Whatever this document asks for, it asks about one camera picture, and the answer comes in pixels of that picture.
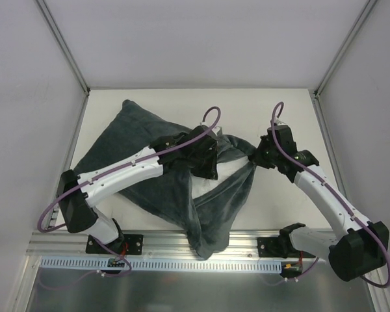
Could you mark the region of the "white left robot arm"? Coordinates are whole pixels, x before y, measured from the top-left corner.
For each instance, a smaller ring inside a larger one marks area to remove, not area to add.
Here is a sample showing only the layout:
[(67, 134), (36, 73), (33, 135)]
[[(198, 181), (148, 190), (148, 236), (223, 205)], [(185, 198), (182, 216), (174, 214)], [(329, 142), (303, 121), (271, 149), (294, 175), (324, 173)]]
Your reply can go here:
[(59, 207), (69, 233), (88, 235), (95, 247), (120, 254), (130, 245), (120, 226), (98, 210), (105, 198), (141, 181), (169, 171), (189, 169), (192, 175), (217, 179), (220, 127), (204, 123), (190, 132), (161, 136), (149, 146), (104, 168), (77, 175), (73, 170), (60, 177)]

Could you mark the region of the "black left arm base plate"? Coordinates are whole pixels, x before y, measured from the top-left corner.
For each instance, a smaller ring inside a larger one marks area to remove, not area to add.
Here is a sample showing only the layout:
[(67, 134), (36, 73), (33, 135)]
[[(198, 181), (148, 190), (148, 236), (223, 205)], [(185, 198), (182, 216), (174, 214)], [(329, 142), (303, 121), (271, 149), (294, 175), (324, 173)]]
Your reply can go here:
[(108, 250), (119, 255), (141, 255), (143, 247), (144, 236), (141, 234), (127, 234), (124, 233), (122, 237), (113, 242), (100, 245), (95, 238), (88, 236), (86, 243), (86, 254), (109, 254)]

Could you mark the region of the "grey zebra plush pillowcase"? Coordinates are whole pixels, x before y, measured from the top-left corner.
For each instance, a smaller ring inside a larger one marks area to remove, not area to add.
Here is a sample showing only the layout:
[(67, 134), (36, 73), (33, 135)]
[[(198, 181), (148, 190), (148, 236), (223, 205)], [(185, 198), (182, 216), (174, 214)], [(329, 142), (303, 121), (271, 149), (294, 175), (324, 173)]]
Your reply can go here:
[[(126, 99), (73, 171), (79, 175), (104, 168), (140, 151), (161, 136), (189, 130)], [(217, 164), (248, 158), (255, 150), (239, 137), (219, 135)], [(195, 199), (191, 195), (192, 174), (188, 169), (142, 181), (119, 193), (143, 210), (185, 230), (191, 248), (200, 257), (208, 259), (228, 247), (229, 232), (248, 199), (255, 169), (255, 164), (248, 159), (248, 164), (233, 176)]]

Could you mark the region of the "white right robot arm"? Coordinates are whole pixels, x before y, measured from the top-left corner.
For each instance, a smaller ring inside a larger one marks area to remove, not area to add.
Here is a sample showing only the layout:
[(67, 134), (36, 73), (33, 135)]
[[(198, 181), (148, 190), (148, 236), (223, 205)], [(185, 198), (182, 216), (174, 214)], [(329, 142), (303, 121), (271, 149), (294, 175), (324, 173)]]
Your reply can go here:
[(333, 231), (328, 235), (302, 223), (286, 226), (280, 229), (277, 243), (269, 248), (275, 256), (311, 254), (327, 261), (343, 281), (384, 266), (390, 271), (387, 226), (370, 221), (330, 185), (316, 157), (307, 150), (298, 150), (288, 125), (272, 123), (249, 159), (284, 175), (314, 203)]

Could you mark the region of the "white pillow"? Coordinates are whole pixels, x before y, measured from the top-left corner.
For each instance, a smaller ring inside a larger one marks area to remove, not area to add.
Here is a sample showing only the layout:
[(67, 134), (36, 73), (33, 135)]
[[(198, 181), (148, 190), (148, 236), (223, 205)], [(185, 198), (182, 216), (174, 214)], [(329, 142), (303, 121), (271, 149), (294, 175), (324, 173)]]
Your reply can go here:
[(222, 162), (217, 164), (218, 179), (206, 179), (202, 177), (196, 177), (191, 175), (192, 181), (192, 197), (199, 198), (214, 190), (220, 184), (222, 184), (229, 177), (233, 176), (238, 170), (248, 164), (248, 158), (243, 157), (229, 162)]

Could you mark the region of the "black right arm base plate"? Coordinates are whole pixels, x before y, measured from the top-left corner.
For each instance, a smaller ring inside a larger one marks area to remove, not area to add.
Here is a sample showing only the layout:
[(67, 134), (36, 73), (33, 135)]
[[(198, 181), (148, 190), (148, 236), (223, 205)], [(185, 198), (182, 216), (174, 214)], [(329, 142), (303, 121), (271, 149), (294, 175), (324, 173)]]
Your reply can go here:
[(259, 257), (278, 257), (278, 258), (299, 258), (313, 259), (314, 255), (296, 250), (291, 243), (284, 243), (278, 237), (258, 237), (257, 251)]

